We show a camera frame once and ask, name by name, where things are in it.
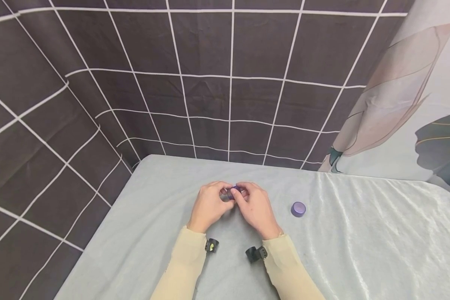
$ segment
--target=dark gray backdrop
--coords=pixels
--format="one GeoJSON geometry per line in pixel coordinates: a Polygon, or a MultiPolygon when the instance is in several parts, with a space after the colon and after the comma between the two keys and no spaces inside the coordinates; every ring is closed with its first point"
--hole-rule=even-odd
{"type": "Polygon", "coordinates": [[[0,299],[52,299],[148,154],[317,170],[411,5],[0,1],[0,299]]]}

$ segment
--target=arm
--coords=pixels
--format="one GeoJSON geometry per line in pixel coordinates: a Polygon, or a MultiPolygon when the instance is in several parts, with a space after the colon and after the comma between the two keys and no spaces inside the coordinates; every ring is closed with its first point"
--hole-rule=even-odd
{"type": "Polygon", "coordinates": [[[281,300],[325,299],[302,265],[288,235],[264,240],[263,246],[268,253],[265,267],[281,300]]]}
{"type": "Polygon", "coordinates": [[[172,258],[150,300],[191,300],[205,263],[207,229],[233,208],[235,202],[220,200],[222,189],[231,184],[215,181],[200,188],[190,221],[178,234],[172,258]]]}
{"type": "Polygon", "coordinates": [[[246,191],[232,189],[232,195],[245,220],[263,238],[263,247],[268,253],[264,259],[265,267],[280,299],[324,299],[302,265],[292,240],[278,225],[267,192],[250,182],[239,182],[237,186],[246,191]]]}
{"type": "Polygon", "coordinates": [[[205,263],[205,234],[182,228],[172,258],[150,300],[192,299],[205,263]]]}

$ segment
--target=purple cap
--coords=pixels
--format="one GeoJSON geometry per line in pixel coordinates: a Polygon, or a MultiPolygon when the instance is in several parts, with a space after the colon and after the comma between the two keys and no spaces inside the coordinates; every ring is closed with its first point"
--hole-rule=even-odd
{"type": "Polygon", "coordinates": [[[307,211],[305,205],[301,202],[295,202],[292,205],[292,215],[300,218],[307,211]]]}
{"type": "Polygon", "coordinates": [[[230,189],[228,189],[227,192],[226,192],[226,194],[227,194],[227,196],[228,196],[228,199],[230,199],[230,200],[234,200],[234,197],[233,197],[233,195],[232,195],[232,189],[236,189],[236,190],[242,191],[242,190],[240,189],[240,187],[238,187],[238,186],[232,186],[232,187],[231,187],[230,189]]]}

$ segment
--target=curtain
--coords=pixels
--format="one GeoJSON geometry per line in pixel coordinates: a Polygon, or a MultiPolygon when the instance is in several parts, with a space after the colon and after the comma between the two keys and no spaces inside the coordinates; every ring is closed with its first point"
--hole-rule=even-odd
{"type": "Polygon", "coordinates": [[[450,0],[413,7],[320,170],[450,191],[450,0]]]}

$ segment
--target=wrist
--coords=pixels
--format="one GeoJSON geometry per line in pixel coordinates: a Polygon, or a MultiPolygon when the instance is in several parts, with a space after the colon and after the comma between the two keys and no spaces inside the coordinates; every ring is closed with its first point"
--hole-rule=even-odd
{"type": "Polygon", "coordinates": [[[190,220],[187,223],[187,229],[195,232],[195,233],[205,233],[208,229],[208,227],[200,222],[194,222],[190,220]]]}
{"type": "Polygon", "coordinates": [[[280,228],[278,224],[275,224],[273,226],[263,229],[262,231],[259,231],[259,233],[262,236],[263,240],[272,240],[281,236],[283,234],[283,230],[282,228],[280,228]]]}

